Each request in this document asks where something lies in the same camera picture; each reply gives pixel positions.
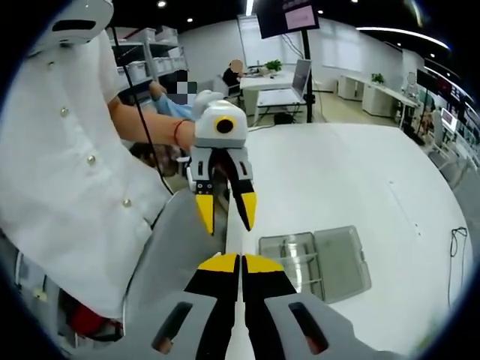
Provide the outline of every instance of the plastic container lid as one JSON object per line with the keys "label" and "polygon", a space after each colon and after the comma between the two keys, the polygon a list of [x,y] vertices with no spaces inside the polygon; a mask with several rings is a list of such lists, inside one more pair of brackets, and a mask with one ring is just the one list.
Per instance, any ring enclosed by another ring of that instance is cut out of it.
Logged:
{"label": "plastic container lid", "polygon": [[354,226],[261,238],[259,254],[280,263],[297,292],[313,293],[328,304],[371,288]]}

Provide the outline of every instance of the white shirt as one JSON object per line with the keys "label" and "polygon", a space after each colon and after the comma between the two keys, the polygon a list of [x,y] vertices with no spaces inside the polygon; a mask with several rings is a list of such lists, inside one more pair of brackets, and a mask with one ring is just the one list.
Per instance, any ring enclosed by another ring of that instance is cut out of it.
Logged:
{"label": "white shirt", "polygon": [[109,318],[170,195],[122,145],[105,31],[22,65],[1,116],[0,227],[67,293]]}

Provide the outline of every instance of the red object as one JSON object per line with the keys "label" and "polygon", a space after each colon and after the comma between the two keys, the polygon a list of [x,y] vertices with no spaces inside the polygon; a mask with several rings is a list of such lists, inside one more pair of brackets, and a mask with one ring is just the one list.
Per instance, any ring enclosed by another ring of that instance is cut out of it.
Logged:
{"label": "red object", "polygon": [[79,303],[70,318],[69,325],[78,335],[89,336],[98,333],[109,321]]}
{"label": "red object", "polygon": [[183,122],[186,122],[187,119],[183,119],[181,120],[176,126],[175,126],[175,130],[173,131],[173,141],[175,141],[175,144],[177,146],[180,146],[179,144],[179,140],[177,139],[177,132],[179,131],[179,128],[180,128],[180,125],[183,124]]}

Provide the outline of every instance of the ceiling light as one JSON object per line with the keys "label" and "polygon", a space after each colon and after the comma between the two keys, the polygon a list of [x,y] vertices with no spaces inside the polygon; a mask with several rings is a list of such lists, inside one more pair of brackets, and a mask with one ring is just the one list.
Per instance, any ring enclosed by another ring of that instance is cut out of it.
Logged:
{"label": "ceiling light", "polygon": [[397,32],[399,34],[405,34],[405,35],[412,35],[416,36],[417,38],[422,38],[427,41],[431,41],[432,43],[435,43],[437,45],[440,45],[441,47],[445,47],[446,49],[450,50],[450,48],[447,46],[447,44],[443,43],[442,41],[439,41],[437,39],[433,39],[430,36],[419,34],[418,32],[413,32],[413,31],[408,31],[408,30],[401,30],[399,28],[377,28],[374,26],[365,26],[361,28],[357,28],[359,31],[367,32],[367,31],[372,31],[372,32]]}
{"label": "ceiling light", "polygon": [[447,79],[446,77],[444,77],[441,73],[435,71],[434,69],[430,69],[429,67],[426,67],[424,66],[425,70],[428,70],[436,75],[438,75],[439,77],[442,77],[443,79],[447,80],[449,83],[451,83],[455,88],[457,88],[458,90],[460,90],[461,92],[463,92],[471,101],[474,101],[473,98],[467,94],[467,92],[465,90],[463,90],[460,86],[458,86],[457,84],[455,84],[454,82],[450,81],[449,79]]}
{"label": "ceiling light", "polygon": [[254,9],[254,0],[247,0],[247,6],[245,7],[245,15],[249,17]]}

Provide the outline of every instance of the monitor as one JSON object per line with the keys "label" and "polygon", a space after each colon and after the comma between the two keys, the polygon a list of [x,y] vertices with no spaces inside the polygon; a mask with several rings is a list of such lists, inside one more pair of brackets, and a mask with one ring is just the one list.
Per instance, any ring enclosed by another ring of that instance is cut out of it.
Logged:
{"label": "monitor", "polygon": [[457,132],[458,119],[453,116],[447,109],[442,108],[442,124],[445,129],[452,134]]}
{"label": "monitor", "polygon": [[304,60],[303,58],[297,60],[295,73],[293,74],[292,89],[300,98],[303,98],[303,95],[305,95],[305,92],[307,91],[307,82],[311,68],[311,60]]}
{"label": "monitor", "polygon": [[262,39],[319,28],[311,0],[262,0],[255,10]]}

